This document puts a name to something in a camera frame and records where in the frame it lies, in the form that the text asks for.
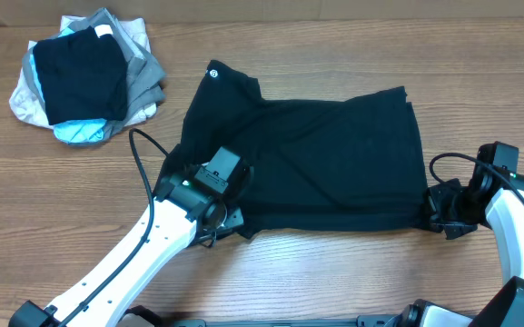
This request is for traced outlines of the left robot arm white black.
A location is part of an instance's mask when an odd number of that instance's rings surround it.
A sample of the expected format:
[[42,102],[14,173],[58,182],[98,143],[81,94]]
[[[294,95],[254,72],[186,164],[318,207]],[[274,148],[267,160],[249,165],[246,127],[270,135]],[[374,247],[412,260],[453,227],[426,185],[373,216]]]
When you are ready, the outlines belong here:
[[80,282],[44,308],[25,302],[9,327],[117,325],[176,254],[195,244],[211,247],[242,226],[235,200],[251,175],[205,165],[164,176],[132,230]]

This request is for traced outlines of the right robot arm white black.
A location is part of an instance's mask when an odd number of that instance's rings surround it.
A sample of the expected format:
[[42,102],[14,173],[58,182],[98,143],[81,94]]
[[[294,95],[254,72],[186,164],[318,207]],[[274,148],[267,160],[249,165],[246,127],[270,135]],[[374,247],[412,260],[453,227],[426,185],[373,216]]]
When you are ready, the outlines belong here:
[[502,270],[503,286],[475,317],[470,318],[437,304],[417,301],[390,319],[388,326],[524,327],[524,191],[513,183],[490,198],[485,214],[494,232]]

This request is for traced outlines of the black t-shirt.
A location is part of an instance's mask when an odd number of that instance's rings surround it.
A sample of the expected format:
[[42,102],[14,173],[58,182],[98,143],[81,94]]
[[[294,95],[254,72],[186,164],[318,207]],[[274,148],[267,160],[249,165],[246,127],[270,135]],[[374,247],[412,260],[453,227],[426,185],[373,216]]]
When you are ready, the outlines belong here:
[[418,227],[427,178],[403,87],[346,101],[267,100],[258,81],[211,61],[162,174],[227,147],[252,166],[238,199],[242,235],[292,228],[377,232]]

